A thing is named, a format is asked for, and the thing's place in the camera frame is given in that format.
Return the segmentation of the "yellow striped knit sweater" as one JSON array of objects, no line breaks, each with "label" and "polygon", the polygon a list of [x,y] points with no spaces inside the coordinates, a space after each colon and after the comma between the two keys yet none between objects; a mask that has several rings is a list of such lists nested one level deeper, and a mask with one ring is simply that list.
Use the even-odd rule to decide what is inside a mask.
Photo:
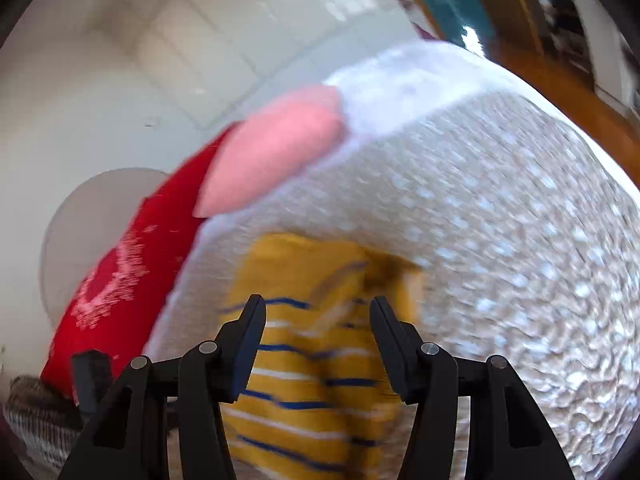
[{"label": "yellow striped knit sweater", "polygon": [[221,321],[262,295],[266,326],[250,379],[224,408],[235,460],[271,479],[373,479],[400,400],[369,321],[383,296],[414,322],[420,266],[348,240],[259,237],[228,292]]}]

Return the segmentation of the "red patterned pillow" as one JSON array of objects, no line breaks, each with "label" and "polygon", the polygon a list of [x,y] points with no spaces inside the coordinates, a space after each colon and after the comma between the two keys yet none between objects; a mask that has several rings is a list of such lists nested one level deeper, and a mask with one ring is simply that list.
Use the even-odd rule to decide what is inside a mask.
[{"label": "red patterned pillow", "polygon": [[72,398],[72,357],[96,350],[118,376],[140,356],[204,221],[198,191],[222,144],[238,125],[187,159],[140,203],[115,246],[81,281],[53,336],[41,380]]}]

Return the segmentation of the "grey checked garment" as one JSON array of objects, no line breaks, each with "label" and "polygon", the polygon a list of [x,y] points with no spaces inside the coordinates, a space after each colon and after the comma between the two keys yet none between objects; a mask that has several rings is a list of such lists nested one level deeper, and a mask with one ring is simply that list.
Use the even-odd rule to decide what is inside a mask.
[{"label": "grey checked garment", "polygon": [[32,463],[56,476],[84,426],[73,400],[29,375],[12,380],[2,415]]}]

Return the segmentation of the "round white side table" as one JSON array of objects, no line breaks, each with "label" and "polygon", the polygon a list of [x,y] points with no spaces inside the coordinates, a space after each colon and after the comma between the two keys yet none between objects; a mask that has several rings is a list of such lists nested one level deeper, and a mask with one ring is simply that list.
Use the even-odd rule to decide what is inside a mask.
[{"label": "round white side table", "polygon": [[81,183],[62,201],[44,232],[39,290],[57,326],[86,274],[118,242],[142,200],[167,178],[151,168],[120,168]]}]

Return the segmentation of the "textured white bed cover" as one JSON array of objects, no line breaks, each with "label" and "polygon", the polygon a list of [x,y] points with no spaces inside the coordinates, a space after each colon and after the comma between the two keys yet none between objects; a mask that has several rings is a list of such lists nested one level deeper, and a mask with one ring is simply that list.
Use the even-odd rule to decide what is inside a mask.
[{"label": "textured white bed cover", "polygon": [[606,477],[639,416],[639,193],[616,162],[504,68],[416,41],[341,68],[347,139],[201,227],[145,350],[213,333],[262,234],[344,238],[422,268],[420,333],[502,353],[579,479]]}]

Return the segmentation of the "pink pillow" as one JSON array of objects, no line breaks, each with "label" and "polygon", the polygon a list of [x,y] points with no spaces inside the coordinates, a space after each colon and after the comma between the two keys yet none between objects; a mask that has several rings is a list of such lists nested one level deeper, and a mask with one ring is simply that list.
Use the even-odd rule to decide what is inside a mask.
[{"label": "pink pillow", "polygon": [[198,191],[193,215],[210,218],[250,206],[345,139],[342,97],[315,84],[250,114],[221,145]]}]

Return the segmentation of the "brown wooden furniture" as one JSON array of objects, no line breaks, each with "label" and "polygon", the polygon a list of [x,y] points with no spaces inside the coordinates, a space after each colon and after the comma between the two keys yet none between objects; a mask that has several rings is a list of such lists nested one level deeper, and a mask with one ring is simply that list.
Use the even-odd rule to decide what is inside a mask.
[{"label": "brown wooden furniture", "polygon": [[526,0],[480,0],[499,44],[543,54],[537,25]]}]

